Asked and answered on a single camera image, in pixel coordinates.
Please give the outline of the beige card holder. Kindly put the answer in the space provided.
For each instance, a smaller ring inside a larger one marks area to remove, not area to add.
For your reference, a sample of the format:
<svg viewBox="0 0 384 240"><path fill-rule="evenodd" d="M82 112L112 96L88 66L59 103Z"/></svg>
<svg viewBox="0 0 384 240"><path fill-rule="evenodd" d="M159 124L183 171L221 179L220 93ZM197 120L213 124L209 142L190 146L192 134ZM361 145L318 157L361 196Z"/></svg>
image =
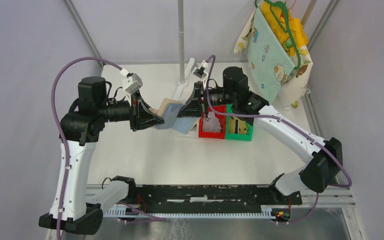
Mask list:
<svg viewBox="0 0 384 240"><path fill-rule="evenodd" d="M177 120L177 115L183 105L184 104L178 100L164 98L159 109L150 107L149 110L152 113L156 114L159 117L162 117L164 120L163 124L153 126L152 128L156 130L170 129Z"/></svg>

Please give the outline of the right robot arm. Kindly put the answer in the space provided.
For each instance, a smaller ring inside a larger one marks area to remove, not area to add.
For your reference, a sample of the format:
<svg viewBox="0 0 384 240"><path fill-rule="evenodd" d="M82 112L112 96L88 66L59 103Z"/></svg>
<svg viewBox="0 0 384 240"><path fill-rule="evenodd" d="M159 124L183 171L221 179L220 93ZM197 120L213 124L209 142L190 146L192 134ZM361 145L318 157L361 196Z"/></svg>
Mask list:
<svg viewBox="0 0 384 240"><path fill-rule="evenodd" d="M332 137L326 140L314 135L284 117L273 105L252 92L243 69L230 66L222 73L222 86L207 86L207 67L195 67L191 73L198 78L191 96L178 113L179 118L207 117L215 107L231 105L231 113L254 128L262 129L292 150L304 166L289 173L282 173L271 183L269 199L282 204L292 193L310 189L322 193L333 184L343 170L342 144Z"/></svg>

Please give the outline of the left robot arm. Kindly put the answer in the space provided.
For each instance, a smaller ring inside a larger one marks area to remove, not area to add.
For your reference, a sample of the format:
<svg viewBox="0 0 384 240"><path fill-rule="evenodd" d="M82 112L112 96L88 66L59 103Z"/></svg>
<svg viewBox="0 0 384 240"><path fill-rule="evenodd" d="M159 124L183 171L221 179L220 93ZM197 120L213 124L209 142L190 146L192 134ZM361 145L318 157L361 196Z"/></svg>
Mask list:
<svg viewBox="0 0 384 240"><path fill-rule="evenodd" d="M91 160L106 123L128 121L132 131L164 123L143 100L142 79L135 73L122 80L124 100L110 99L110 84L99 76L83 78L78 98L58 122L61 129L61 168L55 199L49 212L39 218L39 226L76 235L94 235L104 214L119 201L133 203L137 198L135 180L115 176L110 184L87 198Z"/></svg>

